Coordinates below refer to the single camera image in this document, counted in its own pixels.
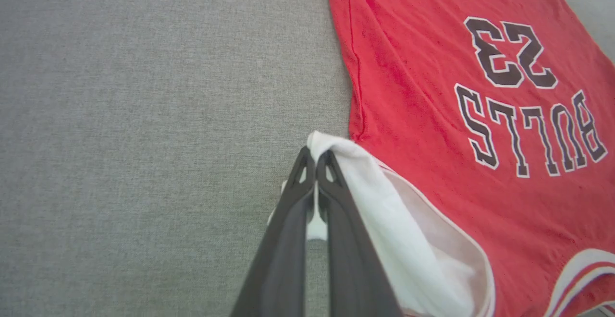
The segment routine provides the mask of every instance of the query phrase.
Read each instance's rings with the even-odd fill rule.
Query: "white fabric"
[[[340,137],[310,134],[307,146],[317,162],[331,149],[397,300],[413,315],[485,317],[493,313],[494,288],[485,252],[436,210],[414,186],[383,169],[363,148]],[[327,239],[317,211],[308,239]]]

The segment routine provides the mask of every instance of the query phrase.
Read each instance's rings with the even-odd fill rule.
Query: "bulls jersey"
[[[351,139],[484,249],[494,315],[615,300],[615,68],[565,0],[330,6]]]

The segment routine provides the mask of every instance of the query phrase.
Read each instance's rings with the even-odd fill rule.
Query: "gray fabric surface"
[[[0,0],[0,315],[227,315],[350,93],[327,0]]]

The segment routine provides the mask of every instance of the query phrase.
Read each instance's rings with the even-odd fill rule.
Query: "basketball jersey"
[[[351,139],[481,245],[494,315],[615,300],[615,67],[566,2],[330,6]]]

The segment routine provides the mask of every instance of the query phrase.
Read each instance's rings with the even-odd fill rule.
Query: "red fabric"
[[[575,254],[590,248],[615,253],[615,68],[564,0],[330,0],[330,6],[353,84],[352,140],[417,186],[485,249],[495,276],[496,316],[542,316]],[[464,23],[469,17],[499,30],[501,41],[479,37],[505,56],[496,57],[492,69],[513,63],[523,79],[519,85],[501,87],[488,79]],[[530,39],[514,42],[513,31],[525,26],[511,24],[509,37],[503,22],[531,26],[533,41],[544,50],[530,73],[549,68],[556,84],[532,81],[517,58]],[[534,53],[524,54],[526,59]],[[457,83],[480,95],[484,116],[471,102],[467,113],[490,130],[496,168],[479,163],[470,140],[489,151],[464,122]],[[597,162],[576,118],[572,98],[578,91],[589,146],[596,151],[597,133],[606,151]],[[507,118],[496,113],[500,124],[492,120],[487,98],[514,107],[512,123],[529,177],[518,176]],[[565,112],[560,114],[574,164],[569,172],[552,121],[558,103],[574,125],[571,140]],[[531,128],[524,128],[520,107],[541,108],[557,176],[547,171],[538,119],[530,118]],[[585,109],[593,116],[593,132]],[[576,161],[574,141],[586,166]],[[613,275],[593,280],[563,315],[607,300],[615,300]]]

